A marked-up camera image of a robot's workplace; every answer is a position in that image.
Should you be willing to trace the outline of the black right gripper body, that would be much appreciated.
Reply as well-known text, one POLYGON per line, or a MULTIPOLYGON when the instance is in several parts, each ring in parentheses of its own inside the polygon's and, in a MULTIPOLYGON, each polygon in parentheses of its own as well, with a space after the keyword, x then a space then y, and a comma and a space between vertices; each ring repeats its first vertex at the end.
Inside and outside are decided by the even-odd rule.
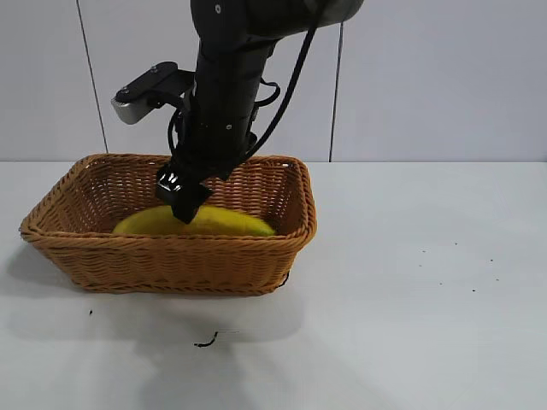
POLYGON ((180 183, 211 177, 226 180, 256 145, 252 125, 251 121, 227 124, 208 131, 205 126, 192 130, 185 121, 170 122, 169 167, 177 172, 180 183))

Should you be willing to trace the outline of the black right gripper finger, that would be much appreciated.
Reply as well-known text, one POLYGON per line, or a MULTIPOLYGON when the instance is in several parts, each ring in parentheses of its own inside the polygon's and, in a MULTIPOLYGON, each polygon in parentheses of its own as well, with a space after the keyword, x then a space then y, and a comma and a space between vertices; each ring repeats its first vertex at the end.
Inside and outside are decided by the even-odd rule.
POLYGON ((156 173, 156 197, 165 204, 181 203, 179 175, 171 167, 161 167, 156 173))
POLYGON ((199 208, 211 197, 212 190, 200 183, 177 185, 174 188, 172 211, 174 217, 190 224, 199 208))

